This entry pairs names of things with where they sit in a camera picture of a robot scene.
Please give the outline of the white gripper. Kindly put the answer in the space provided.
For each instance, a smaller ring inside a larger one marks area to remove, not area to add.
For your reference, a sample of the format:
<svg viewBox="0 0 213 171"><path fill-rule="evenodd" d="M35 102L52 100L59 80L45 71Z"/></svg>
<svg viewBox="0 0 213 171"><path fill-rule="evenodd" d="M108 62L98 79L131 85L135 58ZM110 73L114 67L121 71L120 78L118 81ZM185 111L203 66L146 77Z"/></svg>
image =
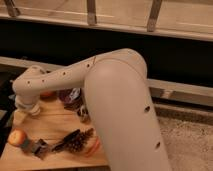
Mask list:
<svg viewBox="0 0 213 171"><path fill-rule="evenodd" d="M15 106L17 109L19 109L13 112L13 115L14 115L13 124L15 126L22 124L27 114L35 116L41 112L41 109L38 103L26 104L21 101L19 96L15 98Z"/></svg>

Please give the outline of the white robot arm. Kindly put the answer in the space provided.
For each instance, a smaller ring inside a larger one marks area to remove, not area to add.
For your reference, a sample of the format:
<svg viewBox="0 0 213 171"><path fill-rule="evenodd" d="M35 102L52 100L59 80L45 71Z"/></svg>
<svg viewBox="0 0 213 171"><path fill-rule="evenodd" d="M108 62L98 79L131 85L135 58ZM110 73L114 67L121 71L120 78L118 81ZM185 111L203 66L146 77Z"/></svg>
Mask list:
<svg viewBox="0 0 213 171"><path fill-rule="evenodd" d="M38 111L41 93L77 87L111 171L172 171L138 52L115 50L50 73L31 66L13 82L15 104Z"/></svg>

